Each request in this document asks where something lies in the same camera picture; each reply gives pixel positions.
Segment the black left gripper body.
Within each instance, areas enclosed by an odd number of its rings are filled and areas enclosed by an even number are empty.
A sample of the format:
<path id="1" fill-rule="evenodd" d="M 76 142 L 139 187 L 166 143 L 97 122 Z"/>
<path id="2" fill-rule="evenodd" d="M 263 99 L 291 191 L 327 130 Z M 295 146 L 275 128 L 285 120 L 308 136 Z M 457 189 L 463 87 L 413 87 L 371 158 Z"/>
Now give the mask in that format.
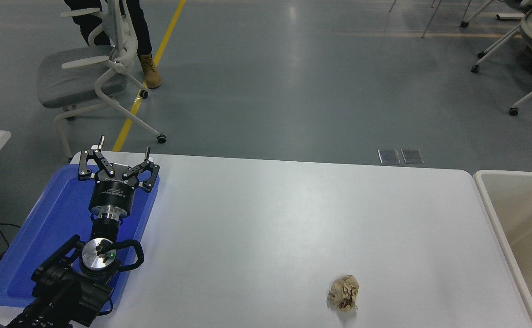
<path id="1" fill-rule="evenodd" d="M 129 166 L 127 165 L 113 164 L 113 177 L 109 177 L 103 169 L 97 171 L 95 174 L 96 183 L 88 205 L 90 212 L 99 212 L 100 208 L 107 206 L 120 208 L 123 212 L 132 211 L 139 181 L 135 176 L 124 180 L 123 174 L 127 173 L 128 169 Z"/>

